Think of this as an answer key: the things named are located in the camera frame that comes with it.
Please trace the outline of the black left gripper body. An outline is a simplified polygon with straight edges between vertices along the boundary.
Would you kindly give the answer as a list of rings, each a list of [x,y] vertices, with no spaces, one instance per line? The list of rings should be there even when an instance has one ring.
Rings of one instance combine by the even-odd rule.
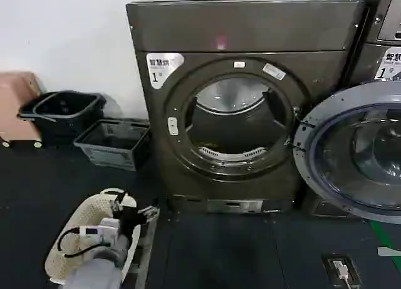
[[[113,217],[120,220],[120,234],[132,236],[133,230],[137,225],[143,225],[147,222],[144,214],[137,208],[123,207],[122,210],[114,211]]]

